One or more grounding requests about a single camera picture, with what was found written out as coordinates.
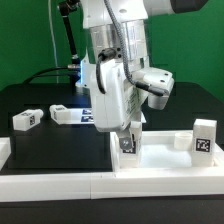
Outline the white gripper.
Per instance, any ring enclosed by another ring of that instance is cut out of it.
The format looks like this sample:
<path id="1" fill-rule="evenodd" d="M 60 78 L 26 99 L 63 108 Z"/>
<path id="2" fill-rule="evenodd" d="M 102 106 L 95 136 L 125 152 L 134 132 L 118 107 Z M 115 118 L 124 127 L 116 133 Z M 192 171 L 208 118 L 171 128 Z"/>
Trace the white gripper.
<path id="1" fill-rule="evenodd" d="M 118 133 L 120 148 L 132 150 L 133 134 L 124 129 L 131 121 L 141 121 L 141 105 L 148 93 L 131 85 L 124 75 L 123 64 L 114 60 L 101 64 L 101 78 L 105 94 L 98 88 L 96 74 L 91 74 L 90 97 L 94 125 L 100 132 L 121 131 Z"/>

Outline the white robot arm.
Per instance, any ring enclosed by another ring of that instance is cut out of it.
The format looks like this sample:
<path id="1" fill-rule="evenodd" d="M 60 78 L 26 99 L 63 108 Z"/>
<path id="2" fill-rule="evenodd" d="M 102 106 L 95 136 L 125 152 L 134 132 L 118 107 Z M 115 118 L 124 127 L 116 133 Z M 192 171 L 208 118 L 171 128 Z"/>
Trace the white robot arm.
<path id="1" fill-rule="evenodd" d="M 120 149 L 140 148 L 143 103 L 163 109 L 172 74 L 150 66 L 144 21 L 150 16 L 200 10 L 208 0 L 80 0 L 90 32 L 95 70 L 90 78 L 94 124 L 114 132 Z"/>

